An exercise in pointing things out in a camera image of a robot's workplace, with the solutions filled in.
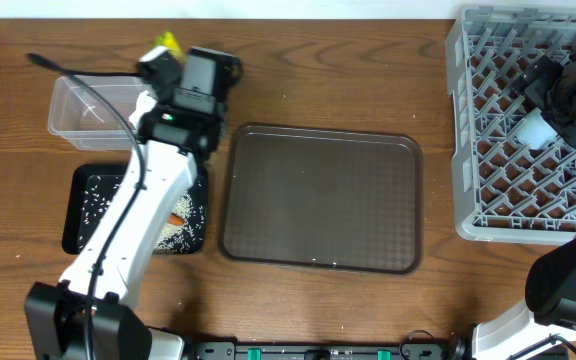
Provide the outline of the clear plastic storage bin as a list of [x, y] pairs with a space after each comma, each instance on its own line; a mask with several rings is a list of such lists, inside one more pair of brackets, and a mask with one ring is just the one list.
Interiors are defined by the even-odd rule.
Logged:
[[[81, 79], [125, 119], [137, 109], [141, 94], [155, 97], [151, 86], [137, 77], [81, 76]], [[84, 151], [129, 150], [131, 147], [126, 132], [109, 110], [65, 76], [54, 85], [48, 130]]]

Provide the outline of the yellow green snack wrapper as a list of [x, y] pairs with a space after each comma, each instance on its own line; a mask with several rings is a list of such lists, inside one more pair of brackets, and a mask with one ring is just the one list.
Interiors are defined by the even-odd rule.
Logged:
[[174, 35], [169, 31], [160, 34], [155, 41], [155, 45], [165, 47], [177, 60], [183, 61], [185, 59], [184, 51], [179, 46]]

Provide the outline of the orange carrot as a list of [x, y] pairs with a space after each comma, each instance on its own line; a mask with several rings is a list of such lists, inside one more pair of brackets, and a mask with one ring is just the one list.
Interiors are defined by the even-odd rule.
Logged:
[[174, 213], [171, 213], [167, 220], [167, 223], [173, 226], [183, 226], [185, 221], [183, 218], [177, 216]]

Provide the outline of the white rice pile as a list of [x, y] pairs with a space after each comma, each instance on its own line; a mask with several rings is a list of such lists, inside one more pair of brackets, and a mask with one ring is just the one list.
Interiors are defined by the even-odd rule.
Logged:
[[[87, 180], [80, 205], [81, 214], [76, 220], [78, 230], [75, 244], [78, 251], [81, 251], [92, 237], [120, 188], [121, 181], [121, 175], [93, 175]], [[192, 254], [199, 251], [205, 237], [207, 202], [207, 176], [198, 174], [194, 185], [181, 195], [171, 212], [183, 218], [184, 225], [173, 226], [166, 222], [154, 247], [154, 253]]]

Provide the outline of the black plastic tray bin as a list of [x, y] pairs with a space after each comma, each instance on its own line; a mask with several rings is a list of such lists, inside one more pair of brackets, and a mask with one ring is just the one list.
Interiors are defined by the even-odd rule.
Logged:
[[[83, 250], [78, 251], [76, 249], [75, 237], [78, 230], [76, 220], [81, 214], [80, 205], [87, 180], [93, 175], [121, 175], [123, 179], [126, 169], [125, 163], [90, 163], [84, 164], [74, 171], [62, 237], [62, 248], [66, 253], [78, 254]], [[204, 168], [199, 169], [198, 174], [206, 175], [208, 180], [208, 173]]]

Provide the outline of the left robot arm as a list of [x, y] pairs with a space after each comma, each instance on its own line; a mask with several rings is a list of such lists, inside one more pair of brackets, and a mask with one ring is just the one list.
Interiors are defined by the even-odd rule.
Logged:
[[132, 154], [92, 237], [55, 285], [35, 283], [24, 311], [39, 359], [181, 359], [184, 339], [135, 314], [160, 233], [199, 165], [217, 149], [227, 97], [243, 75], [229, 53], [193, 47], [179, 62], [165, 46], [142, 56], [137, 75], [155, 104], [131, 125], [115, 107]]

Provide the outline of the brown serving tray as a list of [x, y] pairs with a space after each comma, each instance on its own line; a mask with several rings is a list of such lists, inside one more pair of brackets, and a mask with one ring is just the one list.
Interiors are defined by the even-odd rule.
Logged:
[[409, 136], [234, 132], [217, 244], [232, 260], [392, 275], [423, 253], [423, 154]]

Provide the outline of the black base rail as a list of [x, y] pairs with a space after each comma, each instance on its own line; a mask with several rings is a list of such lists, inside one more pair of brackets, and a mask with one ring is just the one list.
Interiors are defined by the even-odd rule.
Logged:
[[194, 360], [441, 360], [447, 351], [434, 343], [402, 346], [268, 345], [202, 342], [185, 359]]

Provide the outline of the light blue cup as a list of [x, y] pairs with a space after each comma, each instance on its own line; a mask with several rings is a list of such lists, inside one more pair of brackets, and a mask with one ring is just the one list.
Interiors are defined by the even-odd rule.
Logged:
[[557, 132], [544, 120], [542, 111], [538, 108], [533, 109], [522, 119], [516, 133], [517, 141], [530, 150], [542, 150], [557, 137]]

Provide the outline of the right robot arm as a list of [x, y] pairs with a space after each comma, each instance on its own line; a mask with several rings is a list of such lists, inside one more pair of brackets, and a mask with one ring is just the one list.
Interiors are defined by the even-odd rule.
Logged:
[[529, 359], [576, 341], [576, 11], [468, 8], [446, 41], [455, 227], [537, 244], [522, 299], [454, 359]]

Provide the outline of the grey dishwasher rack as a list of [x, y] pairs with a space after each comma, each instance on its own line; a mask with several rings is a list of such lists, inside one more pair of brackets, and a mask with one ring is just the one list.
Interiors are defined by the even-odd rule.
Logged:
[[562, 245], [576, 236], [576, 147], [516, 138], [536, 108], [511, 88], [539, 58], [567, 65], [576, 9], [467, 7], [446, 40], [455, 118], [455, 227], [467, 240]]

